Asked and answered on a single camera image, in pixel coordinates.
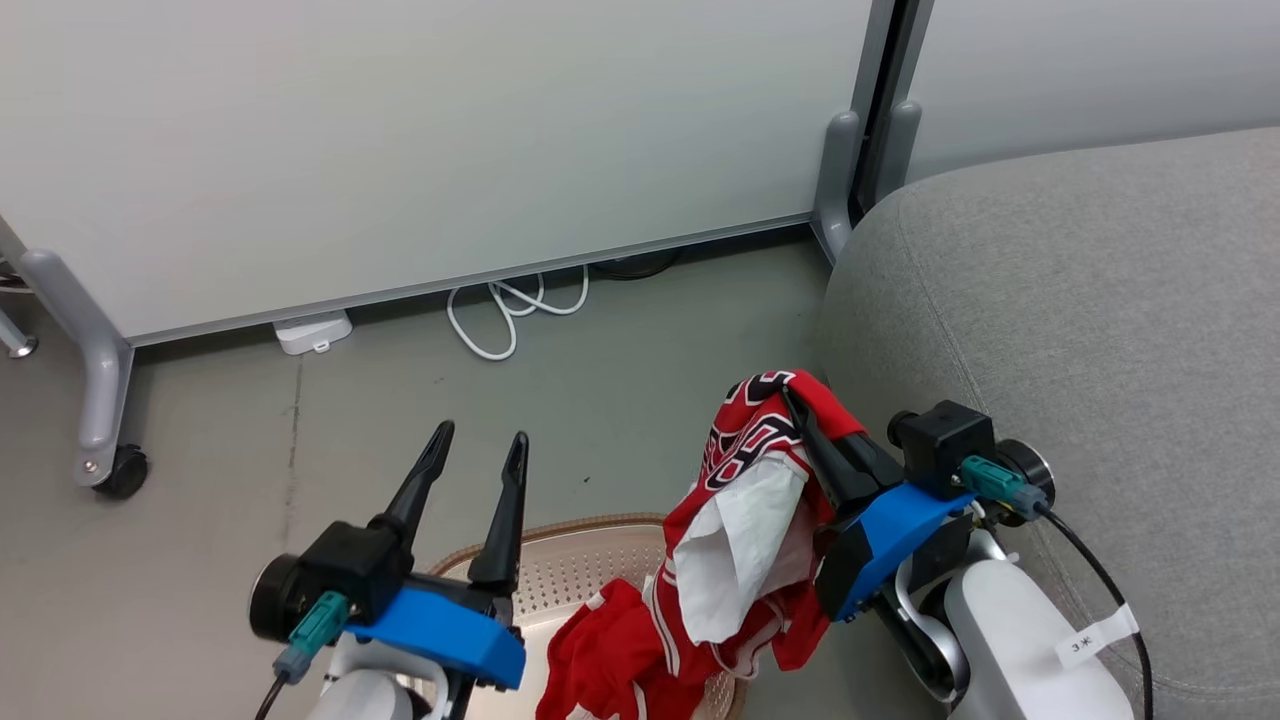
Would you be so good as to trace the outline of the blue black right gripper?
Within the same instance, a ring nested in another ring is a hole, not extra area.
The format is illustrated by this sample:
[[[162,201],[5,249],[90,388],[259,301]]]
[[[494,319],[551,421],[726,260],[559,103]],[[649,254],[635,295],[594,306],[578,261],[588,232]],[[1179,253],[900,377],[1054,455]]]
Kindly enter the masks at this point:
[[[783,402],[805,445],[815,478],[837,519],[863,510],[829,543],[814,588],[820,610],[832,623],[845,623],[874,596],[952,515],[977,500],[973,493],[941,500],[913,484],[899,486],[904,469],[868,433],[828,437],[817,411],[795,391]]]

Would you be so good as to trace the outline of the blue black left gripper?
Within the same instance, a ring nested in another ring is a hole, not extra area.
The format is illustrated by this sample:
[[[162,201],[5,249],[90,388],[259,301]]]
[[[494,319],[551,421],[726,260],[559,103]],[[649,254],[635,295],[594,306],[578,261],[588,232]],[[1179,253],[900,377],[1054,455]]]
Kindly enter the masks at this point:
[[[442,421],[388,503],[369,524],[412,551],[431,487],[442,477],[456,424]],[[517,432],[500,469],[500,497],[468,582],[407,582],[371,625],[346,629],[346,674],[376,676],[407,701],[392,719],[462,719],[472,691],[518,691],[529,652],[515,625],[513,593],[527,491],[529,436]]]

